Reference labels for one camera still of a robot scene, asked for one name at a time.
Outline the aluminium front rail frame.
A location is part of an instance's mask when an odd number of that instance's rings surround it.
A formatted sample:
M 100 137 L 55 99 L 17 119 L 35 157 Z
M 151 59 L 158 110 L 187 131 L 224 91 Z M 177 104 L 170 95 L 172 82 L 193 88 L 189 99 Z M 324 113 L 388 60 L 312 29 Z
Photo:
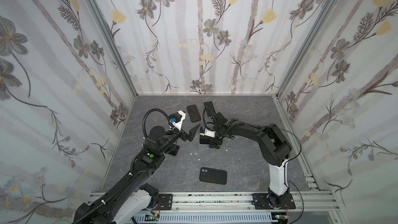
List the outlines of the aluminium front rail frame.
M 104 193 L 91 194 L 88 204 Z M 292 193 L 296 209 L 256 210 L 252 205 L 253 194 L 263 192 L 169 192 L 173 194 L 171 211 L 156 211 L 146 208 L 137 214 L 164 213 L 271 213 L 278 224 L 345 224 L 346 220 L 333 195 L 328 191 L 294 191 Z

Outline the black phone case front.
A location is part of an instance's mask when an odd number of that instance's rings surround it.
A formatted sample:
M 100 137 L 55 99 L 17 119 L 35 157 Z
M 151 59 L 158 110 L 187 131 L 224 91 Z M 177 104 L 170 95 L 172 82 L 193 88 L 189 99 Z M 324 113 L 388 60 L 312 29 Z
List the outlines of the black phone case front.
M 211 184 L 226 185 L 227 171 L 202 167 L 200 169 L 199 180 Z

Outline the small green circuit board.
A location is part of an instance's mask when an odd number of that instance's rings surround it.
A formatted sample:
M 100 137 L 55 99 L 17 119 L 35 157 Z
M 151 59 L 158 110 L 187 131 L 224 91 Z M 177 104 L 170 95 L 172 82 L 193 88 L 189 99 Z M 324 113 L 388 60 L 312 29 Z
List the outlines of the small green circuit board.
M 145 222 L 158 222 L 160 219 L 159 214 L 146 214 L 145 215 Z

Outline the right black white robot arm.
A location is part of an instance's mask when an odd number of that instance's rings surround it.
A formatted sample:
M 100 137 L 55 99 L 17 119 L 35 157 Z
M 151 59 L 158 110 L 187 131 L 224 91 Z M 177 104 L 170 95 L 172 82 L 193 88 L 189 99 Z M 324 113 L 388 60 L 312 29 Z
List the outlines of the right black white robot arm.
M 278 209 L 287 206 L 291 196 L 287 183 L 287 165 L 292 145 L 275 124 L 254 125 L 237 119 L 227 120 L 221 113 L 204 122 L 200 128 L 200 140 L 208 140 L 209 147 L 218 149 L 224 139 L 244 137 L 256 142 L 261 155 L 269 164 L 270 182 L 265 205 Z

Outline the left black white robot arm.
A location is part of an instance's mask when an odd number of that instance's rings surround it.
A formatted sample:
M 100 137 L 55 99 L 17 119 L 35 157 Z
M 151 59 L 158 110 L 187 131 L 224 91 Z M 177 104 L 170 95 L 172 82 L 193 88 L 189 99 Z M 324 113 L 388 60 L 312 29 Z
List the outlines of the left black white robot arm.
M 159 202 L 159 191 L 143 182 L 160 167 L 166 154 L 174 155 L 178 139 L 192 141 L 199 127 L 196 125 L 189 133 L 177 127 L 168 131 L 162 126 L 153 127 L 127 173 L 93 203 L 83 203 L 76 210 L 73 223 L 126 224 L 141 210 L 154 208 Z

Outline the black phone case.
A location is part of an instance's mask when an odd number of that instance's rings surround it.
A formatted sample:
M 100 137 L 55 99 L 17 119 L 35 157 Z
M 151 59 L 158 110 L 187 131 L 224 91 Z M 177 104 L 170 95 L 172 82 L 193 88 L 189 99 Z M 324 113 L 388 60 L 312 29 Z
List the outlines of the black phone case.
M 200 169 L 199 180 L 211 184 L 226 185 L 227 171 L 202 167 Z
M 195 104 L 187 106 L 186 109 L 192 123 L 201 121 L 201 115 Z

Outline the black phone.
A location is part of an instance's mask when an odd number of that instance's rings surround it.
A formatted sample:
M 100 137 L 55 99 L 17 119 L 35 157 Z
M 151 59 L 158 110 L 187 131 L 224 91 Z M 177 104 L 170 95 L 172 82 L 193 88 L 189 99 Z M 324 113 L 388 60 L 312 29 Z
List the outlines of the black phone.
M 204 102 L 203 105 L 205 107 L 207 117 L 212 117 L 216 114 L 215 107 L 212 101 Z
M 179 151 L 179 148 L 180 148 L 179 145 L 173 144 L 173 145 L 171 145 L 170 148 L 168 148 L 168 149 L 166 150 L 165 153 L 168 154 L 168 155 L 171 155 L 171 156 L 176 156 L 177 153 L 178 153 L 178 151 Z
M 209 145 L 211 141 L 211 137 L 200 135 L 199 144 L 200 145 Z

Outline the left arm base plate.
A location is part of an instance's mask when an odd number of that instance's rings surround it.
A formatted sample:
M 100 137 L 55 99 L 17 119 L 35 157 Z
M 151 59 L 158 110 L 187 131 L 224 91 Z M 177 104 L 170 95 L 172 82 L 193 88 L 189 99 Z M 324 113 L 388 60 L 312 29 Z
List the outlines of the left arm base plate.
M 173 194 L 159 194 L 154 198 L 156 211 L 171 211 L 173 204 Z

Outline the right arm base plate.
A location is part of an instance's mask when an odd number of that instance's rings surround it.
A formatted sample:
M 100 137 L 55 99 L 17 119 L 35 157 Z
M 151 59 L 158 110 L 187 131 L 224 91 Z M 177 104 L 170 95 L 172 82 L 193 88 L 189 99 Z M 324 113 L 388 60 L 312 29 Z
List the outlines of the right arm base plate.
M 288 210 L 296 209 L 292 194 L 286 193 L 282 196 L 275 194 L 253 194 L 252 205 L 256 210 L 260 209 L 274 209 L 274 210 Z

